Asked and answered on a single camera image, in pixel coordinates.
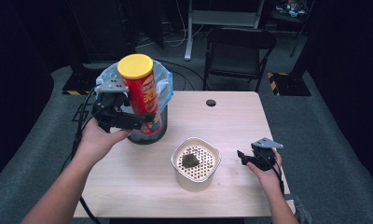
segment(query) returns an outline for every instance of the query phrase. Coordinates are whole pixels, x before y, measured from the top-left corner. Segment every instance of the perforated basket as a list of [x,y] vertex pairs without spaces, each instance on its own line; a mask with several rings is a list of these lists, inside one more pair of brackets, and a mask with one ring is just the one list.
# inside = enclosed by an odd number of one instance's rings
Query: perforated basket
[[[199,160],[199,165],[186,168],[183,166],[183,156],[193,154]],[[183,189],[192,192],[207,189],[221,162],[221,154],[209,143],[196,138],[188,138],[172,155],[172,165],[178,183]]]

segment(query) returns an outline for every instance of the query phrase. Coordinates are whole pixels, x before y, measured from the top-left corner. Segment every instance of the red can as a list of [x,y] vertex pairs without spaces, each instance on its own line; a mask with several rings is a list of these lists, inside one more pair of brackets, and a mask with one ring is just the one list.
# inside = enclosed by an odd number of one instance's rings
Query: red can
[[143,124],[140,132],[144,134],[157,133],[162,126],[153,66],[152,59],[144,54],[131,54],[117,64],[123,82],[129,87],[133,112],[138,115],[156,113],[153,122]]

